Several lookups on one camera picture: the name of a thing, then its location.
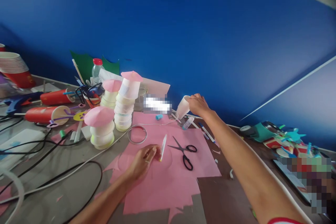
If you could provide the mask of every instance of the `scissors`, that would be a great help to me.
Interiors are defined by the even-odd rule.
[[[173,136],[173,138],[174,138],[175,142],[177,143],[178,147],[171,146],[171,145],[168,145],[168,146],[182,151],[182,153],[183,153],[183,164],[188,170],[192,171],[194,169],[194,167],[191,164],[189,158],[187,158],[187,156],[184,154],[184,151],[197,152],[196,147],[194,145],[188,145],[186,148],[182,148],[181,145],[178,143],[178,141],[176,140],[176,138],[174,136]]]

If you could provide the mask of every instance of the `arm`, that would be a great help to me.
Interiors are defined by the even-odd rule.
[[[140,149],[126,172],[84,208],[70,223],[107,223],[134,182],[145,176],[154,156],[160,156],[158,145],[148,145]]]
[[[301,223],[312,223],[296,204],[285,186],[276,178],[252,148],[209,109],[200,94],[189,99],[190,110],[201,116],[220,145],[260,224],[284,217]]]

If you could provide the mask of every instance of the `blue glue gun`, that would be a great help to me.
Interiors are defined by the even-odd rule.
[[[37,100],[40,98],[43,92],[36,92],[30,94],[24,94],[21,96],[14,96],[9,99],[4,100],[3,102],[9,106],[6,113],[10,116],[13,116],[15,113],[21,113],[21,104],[27,101],[28,99]]]

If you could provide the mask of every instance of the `black scissors handle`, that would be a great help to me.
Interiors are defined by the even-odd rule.
[[[188,145],[185,149],[190,152],[197,152],[197,148],[194,145]]]
[[[190,171],[192,171],[194,169],[193,165],[190,163],[190,160],[189,160],[189,158],[187,158],[186,155],[183,155],[183,164]]]

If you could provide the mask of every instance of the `red bottle cap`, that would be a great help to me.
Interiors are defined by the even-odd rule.
[[[101,59],[98,59],[98,58],[94,58],[93,59],[93,63],[95,65],[102,65],[103,64],[103,61]]]

